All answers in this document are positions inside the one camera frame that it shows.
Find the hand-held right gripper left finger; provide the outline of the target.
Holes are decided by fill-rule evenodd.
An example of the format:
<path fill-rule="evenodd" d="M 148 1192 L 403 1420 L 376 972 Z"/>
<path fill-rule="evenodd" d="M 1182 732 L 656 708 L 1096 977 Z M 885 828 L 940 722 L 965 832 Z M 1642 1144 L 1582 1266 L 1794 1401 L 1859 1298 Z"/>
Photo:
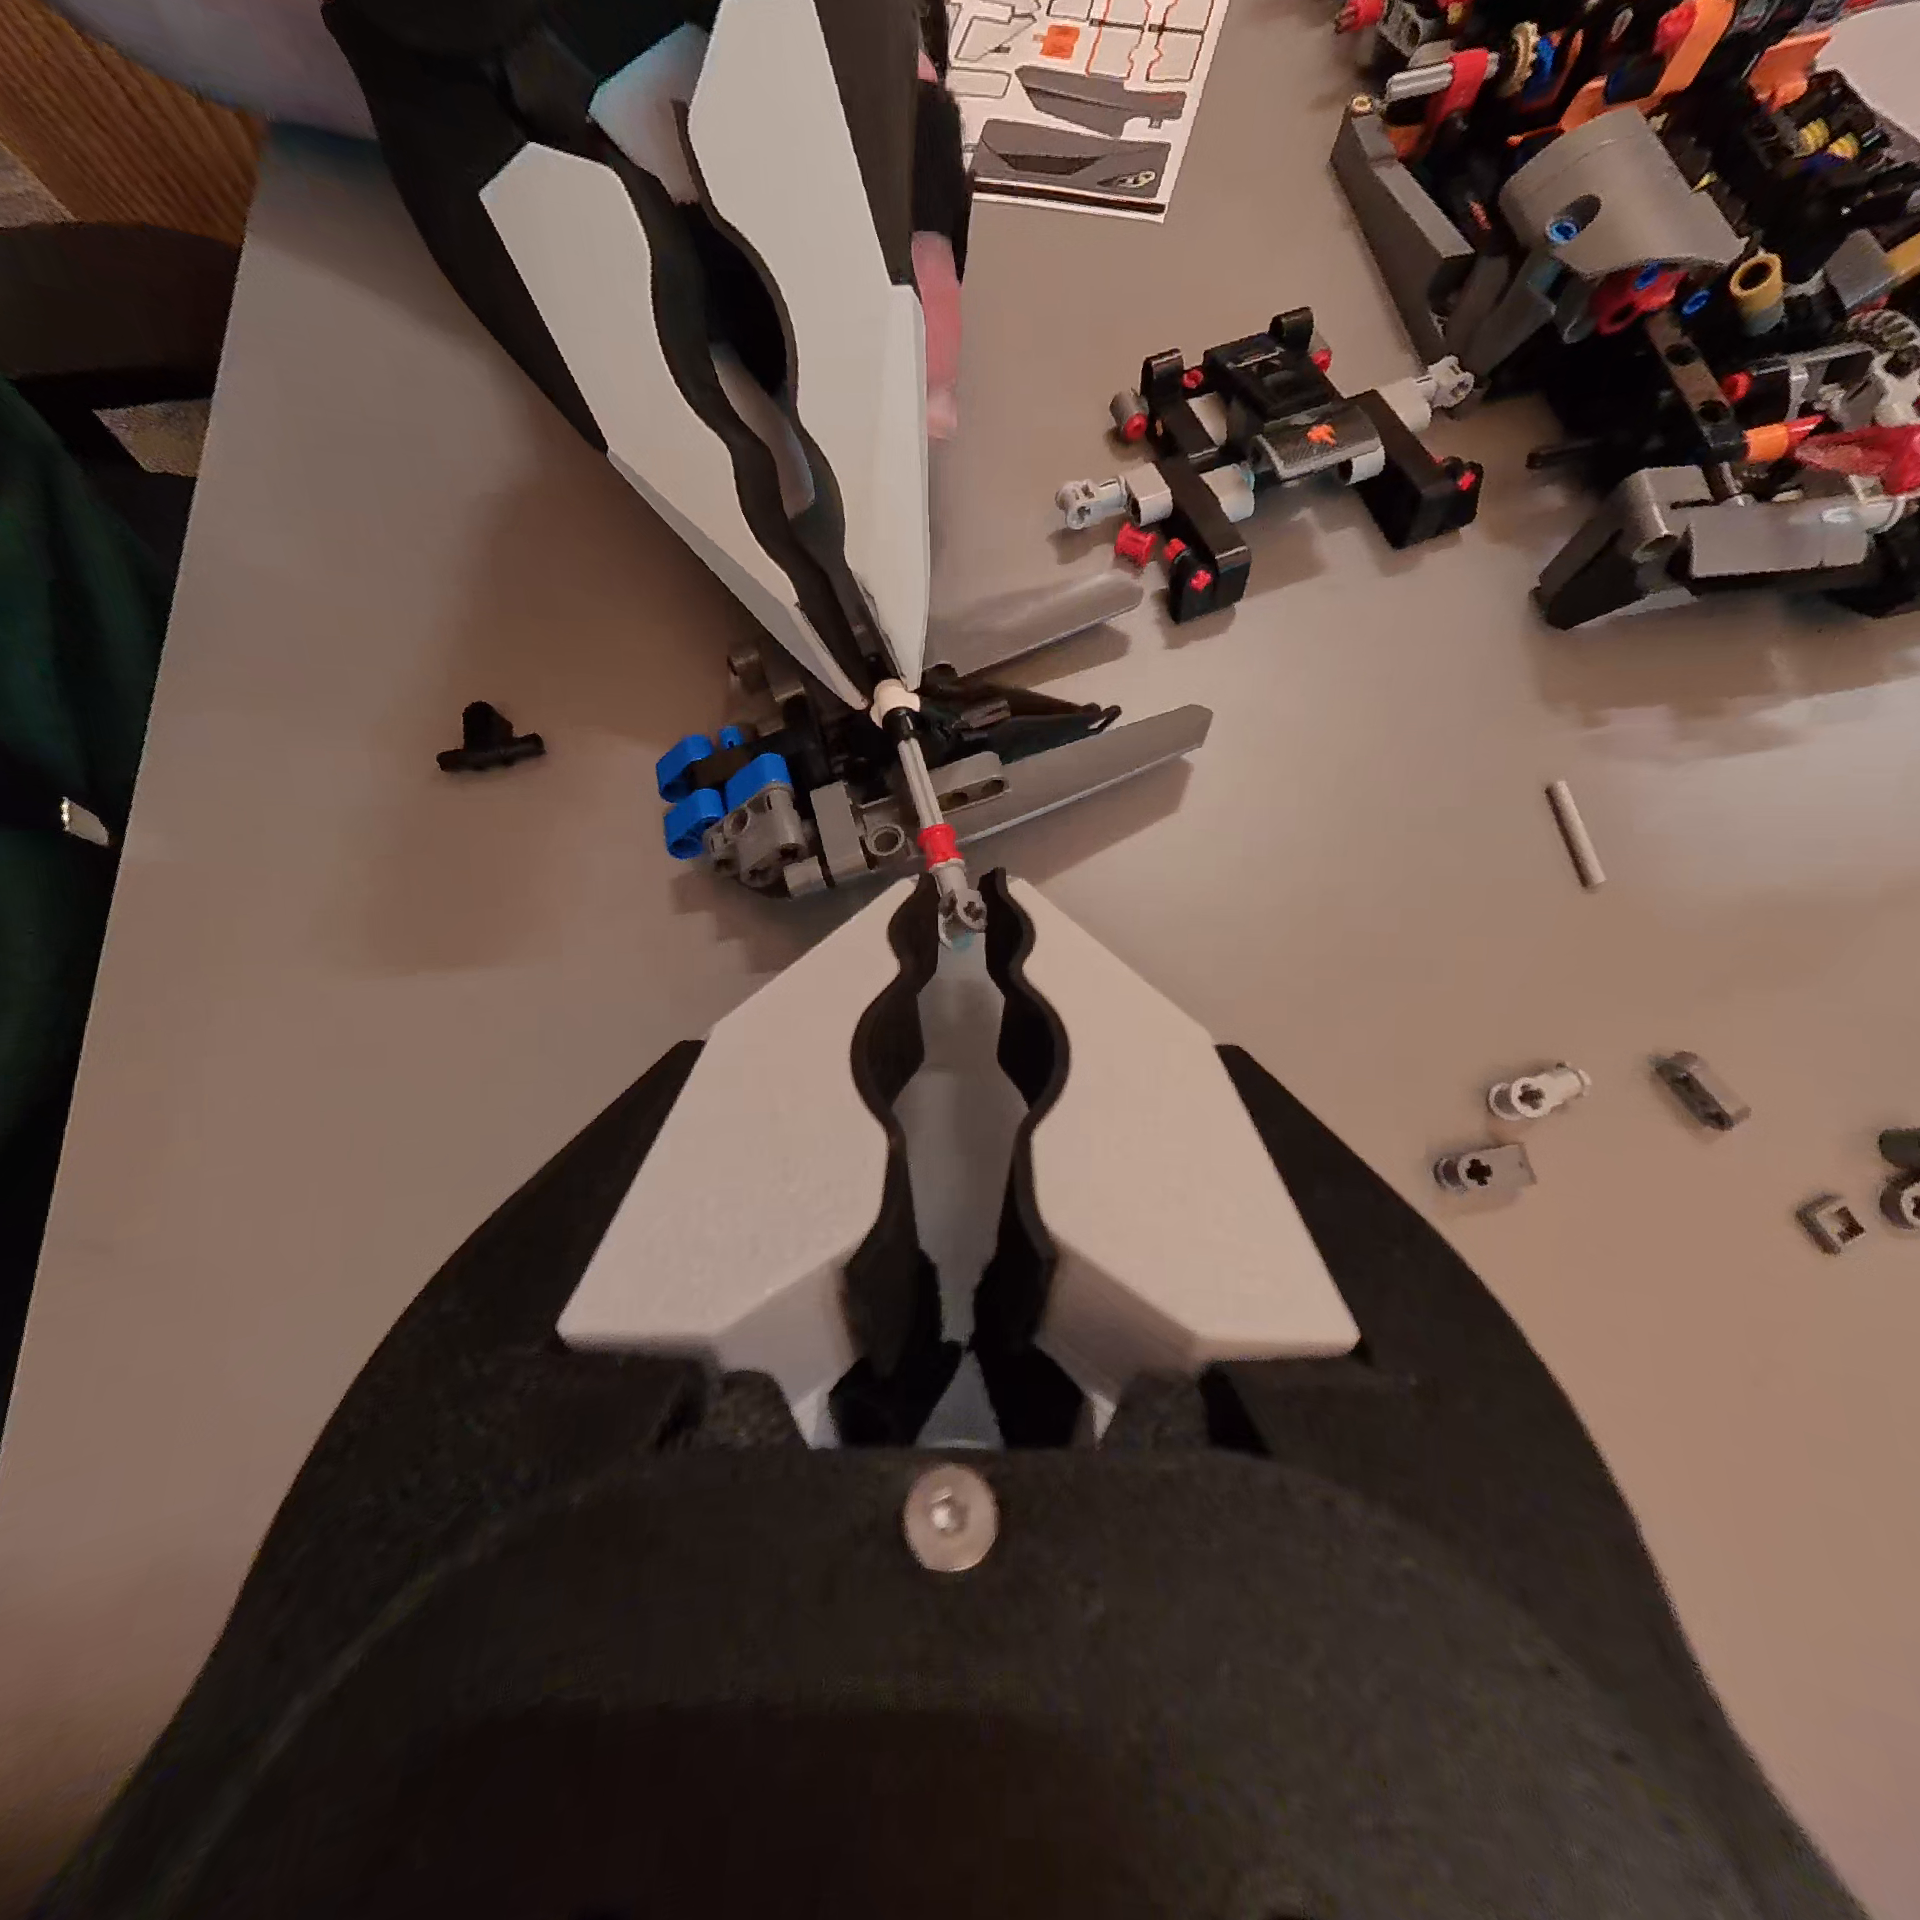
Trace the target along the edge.
<path fill-rule="evenodd" d="M 768 1377 L 817 1441 L 921 1436 L 957 1346 L 897 1104 L 942 950 L 932 880 L 898 880 L 710 1030 L 561 1312 L 570 1350 Z"/>

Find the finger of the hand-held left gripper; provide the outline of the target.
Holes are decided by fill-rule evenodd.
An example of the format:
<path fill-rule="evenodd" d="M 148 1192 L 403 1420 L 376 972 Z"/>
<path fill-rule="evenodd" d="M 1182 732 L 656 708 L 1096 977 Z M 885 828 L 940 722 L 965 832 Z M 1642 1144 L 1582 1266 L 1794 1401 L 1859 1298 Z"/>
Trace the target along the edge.
<path fill-rule="evenodd" d="M 885 254 L 817 6 L 718 8 L 689 144 L 710 214 L 779 297 L 790 399 L 836 492 L 843 555 L 894 678 L 916 688 L 930 575 L 921 303 Z"/>
<path fill-rule="evenodd" d="M 482 206 L 584 396 L 609 459 L 745 610 L 835 698 L 867 708 L 857 649 L 829 648 L 778 459 L 708 345 L 705 274 L 674 204 L 624 164 L 523 146 Z"/>

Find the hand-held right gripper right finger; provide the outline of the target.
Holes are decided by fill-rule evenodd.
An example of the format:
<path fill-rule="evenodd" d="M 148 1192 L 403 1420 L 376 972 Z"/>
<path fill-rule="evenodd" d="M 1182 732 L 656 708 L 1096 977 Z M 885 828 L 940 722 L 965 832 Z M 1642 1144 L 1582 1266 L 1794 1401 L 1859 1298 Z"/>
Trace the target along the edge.
<path fill-rule="evenodd" d="M 1144 1378 L 1354 1355 L 1354 1311 L 1209 1032 L 1030 883 L 979 892 L 996 1067 L 1024 1104 L 973 1297 L 1001 1446 L 1062 1449 Z"/>

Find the metal axle with red bush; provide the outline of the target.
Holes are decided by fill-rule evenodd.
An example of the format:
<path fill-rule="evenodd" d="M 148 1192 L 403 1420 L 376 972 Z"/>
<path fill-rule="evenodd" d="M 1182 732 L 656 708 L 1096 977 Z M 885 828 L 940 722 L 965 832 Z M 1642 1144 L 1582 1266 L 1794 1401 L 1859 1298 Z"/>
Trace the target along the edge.
<path fill-rule="evenodd" d="M 937 895 L 940 935 L 949 950 L 957 950 L 986 931 L 990 922 L 988 906 L 969 876 L 955 832 L 946 824 L 924 755 L 918 714 L 894 708 L 885 729 L 897 740 L 902 786 L 914 815 L 921 867 Z"/>

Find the grey black lego subassembly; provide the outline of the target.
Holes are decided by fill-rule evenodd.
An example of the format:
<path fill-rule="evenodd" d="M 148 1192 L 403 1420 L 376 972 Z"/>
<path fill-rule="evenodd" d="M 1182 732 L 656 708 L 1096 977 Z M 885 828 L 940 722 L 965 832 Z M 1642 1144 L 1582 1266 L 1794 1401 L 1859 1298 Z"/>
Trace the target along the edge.
<path fill-rule="evenodd" d="M 1125 722 L 1114 704 L 1074 704 L 996 678 L 1141 602 L 1141 584 L 1109 570 L 932 617 L 921 747 L 960 849 L 1208 743 L 1208 707 Z M 739 652 L 730 668 L 747 703 L 741 722 L 689 735 L 656 761 L 666 850 L 772 898 L 910 876 L 921 865 L 921 822 L 897 745 L 774 648 Z"/>

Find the person's left forearm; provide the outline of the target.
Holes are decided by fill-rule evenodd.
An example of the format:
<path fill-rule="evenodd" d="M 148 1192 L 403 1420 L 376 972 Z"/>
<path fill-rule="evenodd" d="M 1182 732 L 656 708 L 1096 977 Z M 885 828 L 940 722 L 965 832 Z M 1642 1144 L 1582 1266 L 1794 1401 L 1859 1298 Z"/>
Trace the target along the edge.
<path fill-rule="evenodd" d="M 373 116 L 321 2 L 171 6 L 198 91 L 264 122 L 373 139 Z"/>

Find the lego sticker sheet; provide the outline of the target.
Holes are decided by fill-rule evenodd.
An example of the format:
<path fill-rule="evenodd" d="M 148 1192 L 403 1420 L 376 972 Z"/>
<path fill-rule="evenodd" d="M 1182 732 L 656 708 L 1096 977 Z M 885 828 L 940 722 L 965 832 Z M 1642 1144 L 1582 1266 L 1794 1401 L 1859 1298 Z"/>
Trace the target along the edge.
<path fill-rule="evenodd" d="M 1161 222 L 1225 2 L 946 2 L 973 193 Z"/>

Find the black grey lego module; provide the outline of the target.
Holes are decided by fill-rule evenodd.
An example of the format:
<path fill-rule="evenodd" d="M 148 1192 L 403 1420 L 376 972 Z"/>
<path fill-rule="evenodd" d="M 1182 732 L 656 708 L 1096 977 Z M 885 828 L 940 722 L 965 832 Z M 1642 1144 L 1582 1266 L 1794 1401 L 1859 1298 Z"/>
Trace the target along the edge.
<path fill-rule="evenodd" d="M 1072 536 L 1112 527 L 1120 561 L 1158 562 L 1169 616 L 1187 625 L 1246 595 L 1243 527 L 1270 497 L 1345 487 L 1397 551 L 1475 527 L 1483 468 L 1425 442 L 1470 393 L 1454 356 L 1390 388 L 1345 393 L 1314 314 L 1293 306 L 1195 360 L 1148 355 L 1137 384 L 1112 399 L 1112 439 L 1141 463 L 1062 486 L 1053 510 Z"/>

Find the black T-shaped lego pin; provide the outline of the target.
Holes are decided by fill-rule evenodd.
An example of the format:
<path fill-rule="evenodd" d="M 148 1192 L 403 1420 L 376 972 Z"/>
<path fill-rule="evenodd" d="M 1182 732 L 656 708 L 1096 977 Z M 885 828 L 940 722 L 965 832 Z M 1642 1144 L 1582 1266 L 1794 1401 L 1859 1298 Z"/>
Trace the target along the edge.
<path fill-rule="evenodd" d="M 462 739 L 436 755 L 436 766 L 450 778 L 478 778 L 505 774 L 541 758 L 547 758 L 541 735 L 518 732 L 489 703 L 472 703 L 462 711 Z"/>

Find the small dark lego bar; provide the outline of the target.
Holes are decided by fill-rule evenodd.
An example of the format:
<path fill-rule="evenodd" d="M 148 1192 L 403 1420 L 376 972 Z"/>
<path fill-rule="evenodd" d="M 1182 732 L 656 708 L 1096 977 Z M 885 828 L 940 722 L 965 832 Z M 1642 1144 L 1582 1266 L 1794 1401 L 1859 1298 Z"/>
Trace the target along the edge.
<path fill-rule="evenodd" d="M 1754 1113 L 1732 1084 L 1692 1050 L 1654 1054 L 1649 1067 L 1701 1129 L 1730 1135 Z"/>

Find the partly built lego car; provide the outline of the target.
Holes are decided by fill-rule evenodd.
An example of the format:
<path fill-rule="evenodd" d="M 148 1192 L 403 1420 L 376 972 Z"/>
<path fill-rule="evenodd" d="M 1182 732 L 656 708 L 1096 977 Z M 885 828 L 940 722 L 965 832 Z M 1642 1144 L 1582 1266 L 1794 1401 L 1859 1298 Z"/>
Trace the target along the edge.
<path fill-rule="evenodd" d="M 1332 174 L 1442 408 L 1538 393 L 1593 514 L 1569 634 L 1918 596 L 1918 159 L 1821 58 L 1865 6 L 1371 2 Z"/>

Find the person's left hand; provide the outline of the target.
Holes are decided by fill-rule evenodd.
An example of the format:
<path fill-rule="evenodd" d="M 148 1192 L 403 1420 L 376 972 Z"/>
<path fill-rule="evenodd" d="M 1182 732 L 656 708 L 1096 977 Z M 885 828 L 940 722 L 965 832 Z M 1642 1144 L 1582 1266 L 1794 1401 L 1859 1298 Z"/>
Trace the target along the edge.
<path fill-rule="evenodd" d="M 942 232 L 913 233 L 913 266 L 925 334 L 925 428 L 930 442 L 946 442 L 957 425 L 962 274 Z"/>

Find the wooden beam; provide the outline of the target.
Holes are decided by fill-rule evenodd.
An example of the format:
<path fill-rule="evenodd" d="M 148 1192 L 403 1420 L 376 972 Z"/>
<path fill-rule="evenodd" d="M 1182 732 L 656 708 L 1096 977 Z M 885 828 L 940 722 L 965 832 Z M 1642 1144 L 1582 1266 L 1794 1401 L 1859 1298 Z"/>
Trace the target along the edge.
<path fill-rule="evenodd" d="M 6 153 L 75 219 L 237 247 L 266 129 L 115 54 L 41 2 L 2 6 Z"/>

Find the person's green shirt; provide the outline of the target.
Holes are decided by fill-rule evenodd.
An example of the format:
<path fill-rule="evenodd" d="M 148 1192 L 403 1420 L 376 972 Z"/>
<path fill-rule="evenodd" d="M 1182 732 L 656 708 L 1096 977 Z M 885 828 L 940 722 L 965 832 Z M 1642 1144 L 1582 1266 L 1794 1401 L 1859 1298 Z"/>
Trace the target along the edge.
<path fill-rule="evenodd" d="M 2 1400 L 147 743 L 171 578 L 2 388 Z"/>

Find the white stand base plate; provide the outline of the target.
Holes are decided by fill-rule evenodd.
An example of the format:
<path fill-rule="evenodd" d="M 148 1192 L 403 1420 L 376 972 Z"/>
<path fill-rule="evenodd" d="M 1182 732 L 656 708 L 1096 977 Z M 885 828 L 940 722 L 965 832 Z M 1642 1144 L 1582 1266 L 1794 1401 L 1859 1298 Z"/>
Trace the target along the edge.
<path fill-rule="evenodd" d="M 1840 71 L 1867 100 L 1885 112 L 1918 111 L 1918 6 L 1882 2 L 1844 11 L 1817 60 Z"/>

